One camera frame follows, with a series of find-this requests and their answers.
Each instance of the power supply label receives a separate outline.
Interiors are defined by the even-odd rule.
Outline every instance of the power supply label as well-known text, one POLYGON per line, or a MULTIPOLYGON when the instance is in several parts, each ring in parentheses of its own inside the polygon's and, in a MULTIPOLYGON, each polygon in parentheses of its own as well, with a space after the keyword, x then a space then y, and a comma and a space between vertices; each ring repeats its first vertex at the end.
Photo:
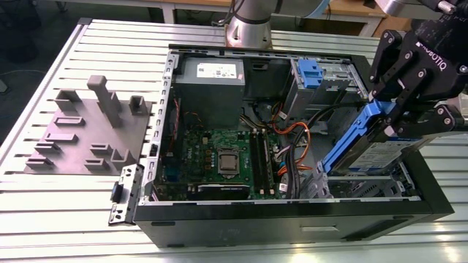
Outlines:
POLYGON ((238 78, 237 64, 199 63, 198 78, 238 78))
POLYGON ((355 171, 385 168, 401 155, 402 149, 413 146, 419 139, 393 138, 387 142, 375 142, 350 166, 355 171))

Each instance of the white label sticker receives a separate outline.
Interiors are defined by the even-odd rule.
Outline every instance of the white label sticker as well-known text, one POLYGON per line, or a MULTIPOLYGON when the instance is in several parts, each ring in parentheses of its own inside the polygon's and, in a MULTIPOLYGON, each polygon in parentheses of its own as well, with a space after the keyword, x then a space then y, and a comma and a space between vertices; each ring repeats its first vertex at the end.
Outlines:
POLYGON ((369 171, 373 168, 385 168, 401 155, 402 149, 414 145, 418 141, 387 141, 375 142, 366 150, 350 168, 369 171))
POLYGON ((289 191, 289 185, 287 184, 281 184, 281 191, 287 192, 289 191))
POLYGON ((278 113, 278 115, 281 116, 282 119, 286 119, 289 115, 286 115, 286 113, 283 111, 281 111, 278 113))
POLYGON ((237 64, 201 63, 198 78, 238 78, 237 64))

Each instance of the floor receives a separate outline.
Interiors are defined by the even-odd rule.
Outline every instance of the floor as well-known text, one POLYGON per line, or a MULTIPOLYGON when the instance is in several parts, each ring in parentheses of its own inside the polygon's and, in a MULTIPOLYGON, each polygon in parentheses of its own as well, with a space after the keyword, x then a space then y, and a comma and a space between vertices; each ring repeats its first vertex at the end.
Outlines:
MULTIPOLYGON (((23 112, 79 19, 89 17, 125 21, 163 22, 163 15, 159 9, 149 10, 149 8, 143 7, 81 3, 67 3, 67 9, 67 12, 61 13, 55 2, 39 1, 37 10, 42 20, 42 27, 30 33, 39 49, 38 57, 27 63, 15 64, 0 56, 0 80, 9 86, 9 90, 0 93, 0 144, 15 125, 17 119, 23 112), (6 74, 17 70, 37 70, 45 73, 15 72, 6 74)), ((210 25, 213 20, 221 20, 225 16, 226 13, 179 10, 178 23, 210 25)), ((295 31, 299 29, 299 23, 294 18, 277 17, 271 23, 273 28, 277 30, 295 31)))

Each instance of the robotiq logo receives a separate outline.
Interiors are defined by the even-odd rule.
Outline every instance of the robotiq logo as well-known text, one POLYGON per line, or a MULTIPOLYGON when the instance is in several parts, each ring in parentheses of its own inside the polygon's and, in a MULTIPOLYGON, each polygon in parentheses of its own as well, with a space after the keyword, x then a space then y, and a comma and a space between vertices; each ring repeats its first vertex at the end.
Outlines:
POLYGON ((445 71, 445 69, 447 68, 447 63, 445 62, 445 59, 437 53, 434 53, 434 51, 425 47, 425 45, 421 42, 417 43, 417 46, 425 49, 426 53, 430 55, 434 62, 437 63, 441 71, 445 71))

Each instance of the green circuit board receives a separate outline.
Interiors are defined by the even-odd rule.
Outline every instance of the green circuit board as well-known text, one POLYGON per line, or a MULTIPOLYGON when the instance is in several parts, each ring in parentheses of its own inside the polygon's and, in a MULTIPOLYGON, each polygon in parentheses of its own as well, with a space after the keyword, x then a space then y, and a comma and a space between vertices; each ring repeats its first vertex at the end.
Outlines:
MULTIPOLYGON (((270 149, 278 144, 277 134, 269 134, 269 157, 270 149)), ((166 173, 178 173, 178 180, 167 183, 169 196, 174 201, 186 200, 187 186, 191 185, 246 185, 250 186, 250 199, 279 199, 278 185, 274 180, 271 163, 269 163, 269 188, 259 190, 254 172, 251 154, 251 132, 237 130, 202 130, 189 131, 185 134, 183 154, 181 170, 173 168, 166 173), (234 154, 239 158, 239 169, 234 174, 221 172, 221 155, 234 154)))

